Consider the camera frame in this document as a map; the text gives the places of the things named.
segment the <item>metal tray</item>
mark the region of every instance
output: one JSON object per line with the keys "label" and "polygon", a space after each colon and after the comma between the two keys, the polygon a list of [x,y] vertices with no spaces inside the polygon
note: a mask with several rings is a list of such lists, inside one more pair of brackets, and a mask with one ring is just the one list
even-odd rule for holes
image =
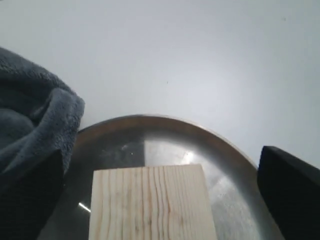
{"label": "metal tray", "polygon": [[201,164],[219,240],[284,239],[260,196],[257,169],[225,139],[181,120],[134,115],[77,136],[65,190],[39,240],[87,240],[93,171]]}

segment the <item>stainless steel tray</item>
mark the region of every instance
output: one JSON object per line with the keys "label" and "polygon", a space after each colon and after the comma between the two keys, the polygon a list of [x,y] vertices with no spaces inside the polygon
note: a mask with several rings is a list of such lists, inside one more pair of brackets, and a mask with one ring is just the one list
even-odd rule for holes
{"label": "stainless steel tray", "polygon": [[225,139],[181,120],[134,115],[82,130],[65,191],[39,240],[87,240],[93,171],[202,164],[219,240],[282,240],[257,186],[257,169]]}

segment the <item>pine wood block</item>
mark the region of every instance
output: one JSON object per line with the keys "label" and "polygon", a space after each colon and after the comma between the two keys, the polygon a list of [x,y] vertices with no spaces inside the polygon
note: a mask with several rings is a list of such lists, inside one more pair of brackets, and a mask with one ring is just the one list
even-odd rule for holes
{"label": "pine wood block", "polygon": [[201,165],[95,171],[89,240],[217,240]]}

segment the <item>white surface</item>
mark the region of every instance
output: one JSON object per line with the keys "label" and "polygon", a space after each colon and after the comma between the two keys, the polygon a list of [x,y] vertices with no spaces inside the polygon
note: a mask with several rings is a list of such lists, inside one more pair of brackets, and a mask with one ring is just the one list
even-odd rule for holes
{"label": "white surface", "polygon": [[319,23],[316,0],[4,0],[0,46],[72,87],[82,128],[169,115],[320,168]]}

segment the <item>gray fleece blanket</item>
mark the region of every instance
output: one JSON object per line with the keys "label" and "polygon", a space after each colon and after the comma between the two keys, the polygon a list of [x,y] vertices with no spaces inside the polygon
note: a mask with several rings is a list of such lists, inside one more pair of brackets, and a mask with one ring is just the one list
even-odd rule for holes
{"label": "gray fleece blanket", "polygon": [[34,239],[45,224],[84,106],[56,75],[0,48],[0,239]]}

